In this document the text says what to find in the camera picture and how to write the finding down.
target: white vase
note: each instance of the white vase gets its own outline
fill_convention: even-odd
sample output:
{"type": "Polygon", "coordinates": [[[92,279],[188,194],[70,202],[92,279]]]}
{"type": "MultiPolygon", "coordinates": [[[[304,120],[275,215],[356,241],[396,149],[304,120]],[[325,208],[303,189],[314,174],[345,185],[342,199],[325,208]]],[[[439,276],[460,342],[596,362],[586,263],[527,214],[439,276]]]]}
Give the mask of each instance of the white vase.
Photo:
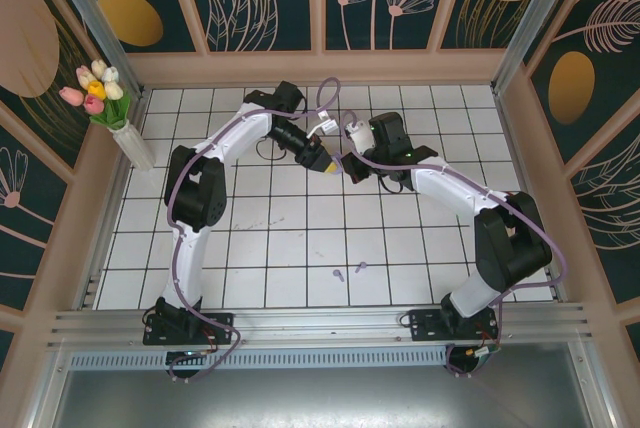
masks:
{"type": "Polygon", "coordinates": [[[109,128],[109,131],[113,133],[113,139],[116,140],[135,168],[142,171],[149,171],[153,168],[156,162],[155,157],[147,142],[140,136],[140,132],[129,123],[129,120],[119,130],[109,128]]]}

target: pink tulip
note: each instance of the pink tulip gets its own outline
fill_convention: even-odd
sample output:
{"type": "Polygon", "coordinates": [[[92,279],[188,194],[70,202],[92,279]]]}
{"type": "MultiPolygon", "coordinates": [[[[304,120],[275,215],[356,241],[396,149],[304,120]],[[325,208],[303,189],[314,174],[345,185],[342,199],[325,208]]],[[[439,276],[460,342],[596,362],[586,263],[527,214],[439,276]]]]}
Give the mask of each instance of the pink tulip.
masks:
{"type": "Polygon", "coordinates": [[[71,106],[80,106],[84,101],[84,93],[80,90],[69,88],[68,86],[65,86],[58,93],[60,94],[60,97],[62,97],[62,99],[71,106]]]}
{"type": "Polygon", "coordinates": [[[84,109],[90,115],[99,115],[104,111],[104,102],[97,96],[87,95],[84,99],[84,109]]]}

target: white tiled floor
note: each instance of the white tiled floor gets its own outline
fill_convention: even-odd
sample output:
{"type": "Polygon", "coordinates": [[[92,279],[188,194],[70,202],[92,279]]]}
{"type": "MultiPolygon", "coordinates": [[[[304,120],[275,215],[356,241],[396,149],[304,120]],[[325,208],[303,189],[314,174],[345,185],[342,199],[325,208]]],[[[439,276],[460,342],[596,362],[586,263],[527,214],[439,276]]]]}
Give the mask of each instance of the white tiled floor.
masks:
{"type": "MultiPolygon", "coordinates": [[[[251,90],[153,92],[142,133],[156,168],[130,175],[95,308],[147,308],[161,294],[172,249],[161,200],[170,152],[214,132],[251,90]]],[[[303,90],[315,106],[317,88],[303,90]]],[[[332,111],[340,109],[366,119],[398,111],[414,146],[435,149],[482,184],[519,189],[487,86],[346,86],[332,111]]],[[[324,141],[341,149],[339,137],[324,141]]],[[[472,228],[441,204],[406,191],[388,194],[375,178],[353,185],[341,175],[306,172],[281,154],[265,141],[227,167],[227,210],[204,259],[204,308],[438,303],[475,270],[472,228]],[[369,266],[356,273],[362,261],[369,266]]],[[[545,278],[539,271],[532,280],[545,278]]],[[[536,288],[516,299],[552,296],[536,288]]]]}

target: tulip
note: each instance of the tulip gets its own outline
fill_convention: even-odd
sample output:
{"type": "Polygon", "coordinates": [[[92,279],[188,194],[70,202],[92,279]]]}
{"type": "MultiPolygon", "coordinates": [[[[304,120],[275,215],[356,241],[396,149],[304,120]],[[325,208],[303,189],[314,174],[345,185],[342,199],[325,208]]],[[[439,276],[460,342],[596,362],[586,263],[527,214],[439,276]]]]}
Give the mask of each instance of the tulip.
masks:
{"type": "Polygon", "coordinates": [[[91,71],[93,71],[93,75],[100,79],[102,75],[104,75],[104,70],[107,69],[107,64],[102,60],[93,60],[91,62],[91,71]]]}
{"type": "Polygon", "coordinates": [[[120,88],[114,81],[106,82],[104,84],[104,91],[107,93],[107,98],[110,100],[119,100],[124,95],[122,88],[120,88]]]}
{"type": "Polygon", "coordinates": [[[96,77],[93,76],[91,70],[84,65],[76,69],[76,76],[78,77],[78,83],[80,83],[80,86],[85,90],[89,86],[89,83],[96,81],[96,77]]]}
{"type": "Polygon", "coordinates": [[[99,115],[104,111],[104,102],[94,95],[87,95],[84,99],[84,109],[90,115],[99,115]]]}
{"type": "Polygon", "coordinates": [[[99,81],[92,81],[91,83],[89,83],[87,91],[90,95],[97,96],[101,100],[104,100],[107,97],[107,94],[104,91],[104,86],[99,81]]]}
{"type": "Polygon", "coordinates": [[[120,81],[120,74],[118,73],[118,69],[115,66],[111,66],[104,70],[104,74],[102,75],[102,82],[109,83],[113,81],[117,83],[120,81]]]}
{"type": "Polygon", "coordinates": [[[71,106],[80,106],[84,101],[84,93],[80,90],[69,88],[68,86],[65,86],[58,93],[60,97],[71,106]]]}

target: small purple object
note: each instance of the small purple object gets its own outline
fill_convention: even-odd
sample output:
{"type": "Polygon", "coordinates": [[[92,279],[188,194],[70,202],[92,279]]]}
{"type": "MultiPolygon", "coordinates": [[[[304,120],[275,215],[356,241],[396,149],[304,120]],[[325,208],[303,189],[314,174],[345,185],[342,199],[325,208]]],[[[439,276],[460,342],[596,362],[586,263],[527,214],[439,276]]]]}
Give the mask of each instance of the small purple object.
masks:
{"type": "Polygon", "coordinates": [[[342,272],[340,270],[333,270],[333,276],[337,276],[340,278],[340,281],[344,283],[344,277],[342,276],[342,272]]]}

